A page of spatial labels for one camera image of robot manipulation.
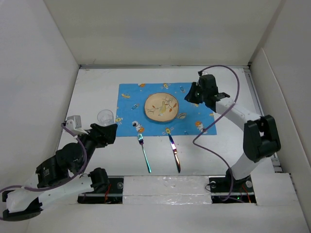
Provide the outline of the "clear plastic cup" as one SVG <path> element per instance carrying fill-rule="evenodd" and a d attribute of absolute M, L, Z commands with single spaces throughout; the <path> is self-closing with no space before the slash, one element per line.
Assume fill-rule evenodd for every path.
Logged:
<path fill-rule="evenodd" d="M 114 115 L 110 110 L 101 110 L 97 115 L 98 123 L 102 126 L 109 126 L 115 123 Z"/>

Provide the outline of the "beige floral plate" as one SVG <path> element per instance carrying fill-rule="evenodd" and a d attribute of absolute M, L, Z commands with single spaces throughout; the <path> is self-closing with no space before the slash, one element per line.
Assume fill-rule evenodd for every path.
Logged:
<path fill-rule="evenodd" d="M 145 101 L 144 113 L 152 121 L 169 122 L 177 117 L 179 103 L 176 97 L 169 93 L 151 94 Z"/>

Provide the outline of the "blue patterned cloth placemat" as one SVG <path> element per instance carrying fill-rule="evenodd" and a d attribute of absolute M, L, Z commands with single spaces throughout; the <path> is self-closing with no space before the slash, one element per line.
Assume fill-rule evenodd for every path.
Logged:
<path fill-rule="evenodd" d="M 190 83 L 127 83 L 119 85 L 116 111 L 117 136 L 197 135 L 214 122 L 214 112 L 203 104 L 184 100 Z M 144 113 L 146 99 L 154 93 L 169 93 L 177 98 L 179 112 L 169 122 L 150 120 Z"/>

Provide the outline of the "iridescent knife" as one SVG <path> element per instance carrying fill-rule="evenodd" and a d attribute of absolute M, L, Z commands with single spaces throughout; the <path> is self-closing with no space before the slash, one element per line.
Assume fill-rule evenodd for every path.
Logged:
<path fill-rule="evenodd" d="M 176 163 L 176 167 L 177 167 L 177 171 L 178 173 L 181 172 L 181 165 L 180 165 L 180 161 L 178 158 L 178 152 L 177 152 L 177 148 L 176 145 L 174 143 L 173 137 L 171 136 L 171 134 L 168 134 L 169 140 L 170 140 L 170 145 L 173 151 L 173 155 L 174 155 L 174 159 L 175 159 L 175 163 Z"/>

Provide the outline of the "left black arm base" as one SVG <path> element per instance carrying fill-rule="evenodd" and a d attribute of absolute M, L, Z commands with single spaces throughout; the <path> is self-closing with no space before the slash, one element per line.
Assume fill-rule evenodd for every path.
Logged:
<path fill-rule="evenodd" d="M 122 204 L 124 177 L 109 177 L 109 186 L 103 191 L 92 191 L 79 194 L 79 204 Z"/>

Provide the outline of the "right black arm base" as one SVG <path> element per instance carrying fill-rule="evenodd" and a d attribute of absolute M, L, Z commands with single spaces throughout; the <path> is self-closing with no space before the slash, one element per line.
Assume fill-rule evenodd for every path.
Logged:
<path fill-rule="evenodd" d="M 212 204 L 257 203 L 251 177 L 231 180 L 230 175 L 208 177 L 205 190 L 211 195 Z"/>

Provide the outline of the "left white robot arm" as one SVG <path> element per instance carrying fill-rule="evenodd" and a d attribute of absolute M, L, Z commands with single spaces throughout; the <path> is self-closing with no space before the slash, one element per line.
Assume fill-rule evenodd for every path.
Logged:
<path fill-rule="evenodd" d="M 89 173 L 85 170 L 95 149 L 115 142 L 117 124 L 100 126 L 93 123 L 86 131 L 69 128 L 65 122 L 61 127 L 76 142 L 66 144 L 36 168 L 36 187 L 11 185 L 1 189 L 2 202 L 6 204 L 2 221 L 16 222 L 36 217 L 48 204 L 65 195 L 101 193 L 109 189 L 110 181 L 104 168 Z"/>

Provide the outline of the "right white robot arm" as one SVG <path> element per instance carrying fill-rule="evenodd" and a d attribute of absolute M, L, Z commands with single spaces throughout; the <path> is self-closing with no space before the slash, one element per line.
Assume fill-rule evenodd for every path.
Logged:
<path fill-rule="evenodd" d="M 226 172 L 225 186 L 228 190 L 236 191 L 261 160 L 280 151 L 281 142 L 275 119 L 271 115 L 253 113 L 237 104 L 227 93 L 219 92 L 213 75 L 203 75 L 193 82 L 185 100 L 195 104 L 204 103 L 243 131 L 243 154 Z"/>

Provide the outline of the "iridescent fork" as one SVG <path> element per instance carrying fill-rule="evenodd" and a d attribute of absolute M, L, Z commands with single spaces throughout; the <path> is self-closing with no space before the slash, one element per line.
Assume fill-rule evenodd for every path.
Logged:
<path fill-rule="evenodd" d="M 141 145 L 141 148 L 142 148 L 142 151 L 143 151 L 143 155 L 144 155 L 145 163 L 146 163 L 146 166 L 147 166 L 147 169 L 148 169 L 148 173 L 152 173 L 152 170 L 151 170 L 151 167 L 150 167 L 150 164 L 149 164 L 149 161 L 148 161 L 145 149 L 144 149 L 144 141 L 143 141 L 143 136 L 142 136 L 141 133 L 138 133 L 138 142 Z"/>

